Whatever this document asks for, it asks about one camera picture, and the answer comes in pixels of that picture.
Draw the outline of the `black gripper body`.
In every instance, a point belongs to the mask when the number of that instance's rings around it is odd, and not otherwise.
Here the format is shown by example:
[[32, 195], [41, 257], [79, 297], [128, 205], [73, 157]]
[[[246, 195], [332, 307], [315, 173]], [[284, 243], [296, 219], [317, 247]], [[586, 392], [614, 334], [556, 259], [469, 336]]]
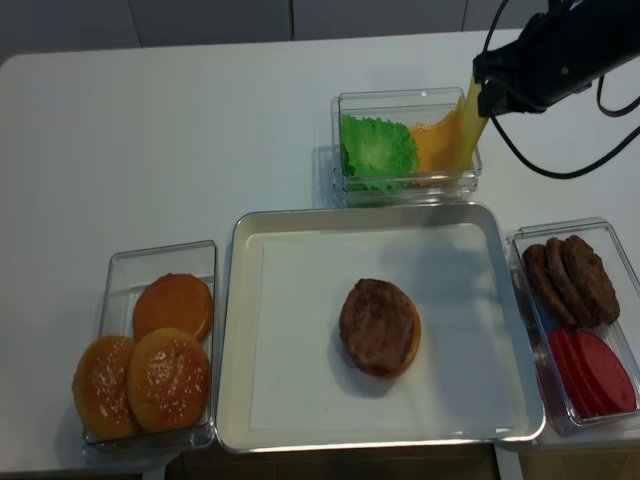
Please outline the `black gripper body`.
[[505, 113], [542, 113], [639, 56], [637, 1], [554, 1], [518, 38], [473, 61], [481, 87], [505, 90]]

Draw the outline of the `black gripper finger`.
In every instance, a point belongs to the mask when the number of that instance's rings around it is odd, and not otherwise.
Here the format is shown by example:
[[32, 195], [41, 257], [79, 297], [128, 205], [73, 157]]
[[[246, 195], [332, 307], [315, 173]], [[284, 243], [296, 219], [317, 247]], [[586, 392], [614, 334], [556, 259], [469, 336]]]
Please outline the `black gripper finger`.
[[486, 82], [477, 95], [477, 110], [480, 117], [491, 117], [505, 113], [505, 90], [496, 82]]

